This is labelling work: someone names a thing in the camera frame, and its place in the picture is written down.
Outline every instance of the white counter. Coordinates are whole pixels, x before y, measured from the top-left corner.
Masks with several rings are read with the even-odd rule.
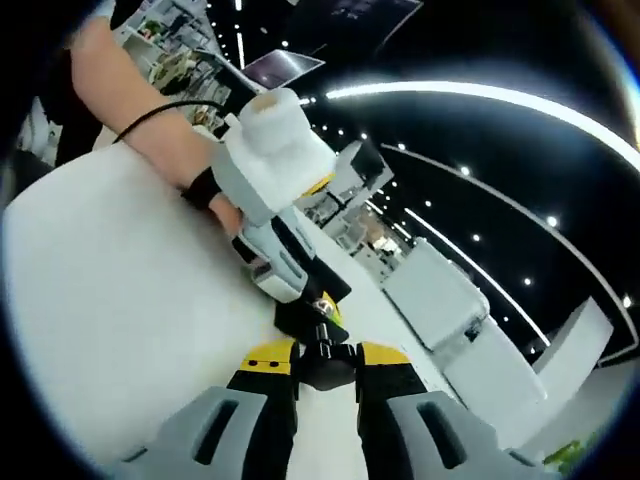
[[[353,287],[341,302],[351,341],[405,350],[431,388],[453,395],[369,275],[302,221]],[[25,368],[67,438],[99,465],[152,438],[208,386],[226,385],[249,349],[280,336],[273,301],[220,228],[125,145],[38,181],[9,206],[4,227]],[[288,478],[367,478],[354,398],[353,386],[302,388]]]

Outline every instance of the human arm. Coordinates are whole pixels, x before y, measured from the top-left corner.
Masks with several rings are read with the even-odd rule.
[[[168,103],[138,72],[115,42],[106,17],[90,19],[71,45],[73,87],[87,108],[107,127],[122,132],[138,117]],[[215,161],[217,145],[193,130],[177,110],[142,123],[125,138],[172,185],[186,188]],[[223,194],[210,202],[230,235],[241,227],[242,215]]]

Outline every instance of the black cable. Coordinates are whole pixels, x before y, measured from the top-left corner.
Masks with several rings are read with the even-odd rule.
[[[158,115],[166,110],[170,110],[172,108],[184,107],[187,105],[208,105],[210,107],[215,107],[220,111],[224,110],[224,106],[218,102],[214,102],[213,100],[180,100],[178,102],[167,103],[166,105],[162,105],[160,107],[154,108],[153,110],[145,113],[140,118],[138,118],[135,122],[125,128],[120,135],[113,141],[113,143],[118,143],[122,139],[124,139],[127,135],[129,135],[138,125],[146,122],[151,117]]]

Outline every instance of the white cloth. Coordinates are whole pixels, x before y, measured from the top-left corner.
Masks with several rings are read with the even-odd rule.
[[[103,1],[82,24],[84,28],[91,20],[105,17],[111,19],[116,8],[115,0]],[[42,158],[47,148],[49,138],[49,120],[44,113],[44,108],[40,99],[36,97],[31,107],[31,112],[22,124],[22,129],[18,135],[18,148],[33,153],[36,157]]]

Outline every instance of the black strap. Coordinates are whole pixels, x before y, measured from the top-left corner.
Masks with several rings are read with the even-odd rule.
[[[182,198],[196,209],[206,210],[213,197],[220,192],[222,189],[213,176],[213,170],[208,167],[182,192]]]

